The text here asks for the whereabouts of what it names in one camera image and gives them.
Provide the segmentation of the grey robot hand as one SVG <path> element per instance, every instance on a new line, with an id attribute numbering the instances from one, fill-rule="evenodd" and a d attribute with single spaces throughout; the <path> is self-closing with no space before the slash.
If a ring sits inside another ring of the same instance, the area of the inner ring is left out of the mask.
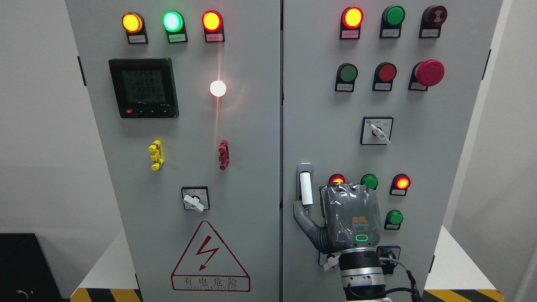
<path id="1" fill-rule="evenodd" d="M 354 248 L 374 248 L 381 240 L 381 216 L 376 191 L 357 183 L 320 188 L 325 226 L 306 214 L 301 201 L 293 205 L 294 219 L 322 254 Z"/>

